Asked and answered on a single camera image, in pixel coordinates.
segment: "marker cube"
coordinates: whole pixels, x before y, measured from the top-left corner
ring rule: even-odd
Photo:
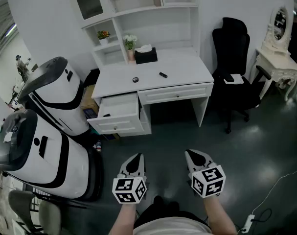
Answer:
[[[143,177],[114,179],[113,194],[120,204],[138,204],[146,191]]]
[[[223,191],[226,176],[220,165],[192,174],[192,188],[202,197],[207,198]]]

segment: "fluorescent light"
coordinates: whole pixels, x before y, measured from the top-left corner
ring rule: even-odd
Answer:
[[[9,32],[7,33],[6,37],[9,36],[9,34],[17,27],[17,25],[15,24],[10,30]]]

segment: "gray chair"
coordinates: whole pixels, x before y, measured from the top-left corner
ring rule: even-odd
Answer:
[[[8,201],[11,209],[23,221],[17,222],[27,234],[59,235],[61,232],[61,212],[58,206],[42,200],[39,210],[31,209],[32,199],[35,195],[30,191],[13,190],[9,192]],[[40,225],[34,225],[31,219],[31,212],[39,213]]]

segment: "black tissue box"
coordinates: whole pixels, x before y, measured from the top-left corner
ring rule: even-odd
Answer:
[[[139,64],[145,64],[150,62],[157,62],[157,53],[156,48],[153,47],[153,49],[150,52],[140,53],[135,51],[135,61],[137,65]]]

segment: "black pants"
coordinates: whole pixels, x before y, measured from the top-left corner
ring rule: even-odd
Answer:
[[[208,226],[204,221],[199,219],[194,214],[187,211],[172,211],[166,205],[152,204],[143,214],[135,221],[134,229],[150,221],[164,217],[186,217]]]

